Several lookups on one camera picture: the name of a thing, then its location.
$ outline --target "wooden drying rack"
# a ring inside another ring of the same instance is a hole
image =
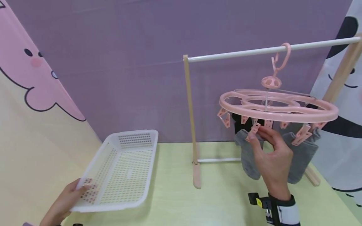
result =
[[[328,90],[324,94],[322,100],[333,103],[338,94],[340,93],[344,83],[346,82],[349,73],[352,71],[354,65],[356,64],[359,56],[362,52],[362,33],[357,34],[353,38],[344,38],[344,39],[335,39],[321,42],[310,42],[303,44],[291,45],[292,50],[301,50],[308,48],[318,48],[318,47],[327,47],[327,46],[337,46],[343,44],[350,44],[346,53],[343,56],[343,59],[333,77],[331,84],[328,87]],[[218,59],[227,59],[241,56],[251,56],[259,54],[270,54],[276,52],[286,51],[285,46],[271,47],[271,48],[262,48],[256,50],[245,50],[239,52],[229,52],[223,54],[214,54],[206,56],[196,56],[188,57],[184,55],[184,69],[185,69],[185,79],[186,79],[186,88],[187,88],[187,100],[189,104],[189,114],[190,114],[190,124],[191,124],[191,136],[192,136],[192,153],[193,153],[193,183],[195,188],[201,189],[201,174],[200,174],[200,163],[201,162],[230,162],[230,161],[240,161],[239,158],[228,158],[228,159],[200,159],[199,150],[196,146],[196,135],[195,135],[195,123],[194,123],[194,111],[192,107],[192,95],[191,95],[191,81],[190,81],[190,70],[189,63],[209,61],[209,60],[218,60]],[[319,186],[320,179],[314,173],[314,171],[308,166],[305,175],[309,181],[314,186]]]

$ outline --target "wooden rack leg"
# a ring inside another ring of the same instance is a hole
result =
[[[344,86],[350,72],[359,59],[359,56],[362,53],[362,33],[356,34],[355,37],[361,37],[361,41],[349,44],[348,49],[344,54],[343,59],[333,77],[333,80],[322,100],[328,101],[330,103],[336,101],[337,96]],[[306,169],[305,175],[314,186],[318,186],[320,184],[320,179],[309,166]]]
[[[196,147],[196,135],[195,135],[195,122],[194,122],[194,110],[192,108],[192,95],[191,95],[191,81],[189,70],[189,59],[187,55],[184,55],[184,70],[187,89],[187,102],[189,104],[191,136],[192,136],[192,164],[193,164],[193,183],[195,188],[201,189],[201,174],[200,163],[198,162],[198,150]]]

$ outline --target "metal rod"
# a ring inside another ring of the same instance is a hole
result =
[[[290,47],[291,47],[292,50],[303,50],[303,49],[310,49],[310,48],[351,44],[351,43],[359,42],[360,39],[361,39],[361,37],[342,38],[342,39],[334,39],[334,40],[328,40],[328,41],[295,44],[295,45],[291,45]],[[193,63],[193,62],[201,62],[201,61],[208,61],[208,60],[234,58],[234,57],[240,57],[240,56],[252,56],[252,55],[259,55],[259,54],[270,54],[270,53],[283,52],[283,51],[286,51],[286,47],[285,46],[278,46],[278,47],[262,48],[262,49],[256,49],[256,50],[244,50],[244,51],[238,51],[238,52],[228,52],[228,53],[223,53],[223,54],[213,54],[213,55],[206,55],[206,56],[194,56],[194,57],[189,57],[188,60],[189,60],[189,63]]]
[[[198,162],[240,162],[241,158],[211,158],[211,159],[198,159]]]

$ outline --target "yellow sticker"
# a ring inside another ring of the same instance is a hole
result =
[[[263,203],[261,202],[261,200],[260,199],[256,199],[256,204],[258,205],[258,206],[260,206],[261,208],[263,208]]]

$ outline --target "table surface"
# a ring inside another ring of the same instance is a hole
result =
[[[240,157],[234,142],[199,143],[201,158]],[[148,197],[135,209],[101,213],[72,213],[64,223],[72,226],[128,225],[268,225],[265,211],[250,205],[248,193],[261,197],[268,191],[263,180],[250,179],[240,162],[202,163],[201,189],[192,183],[192,144],[158,144]],[[360,225],[328,183],[313,187],[303,176],[289,185],[302,225]]]

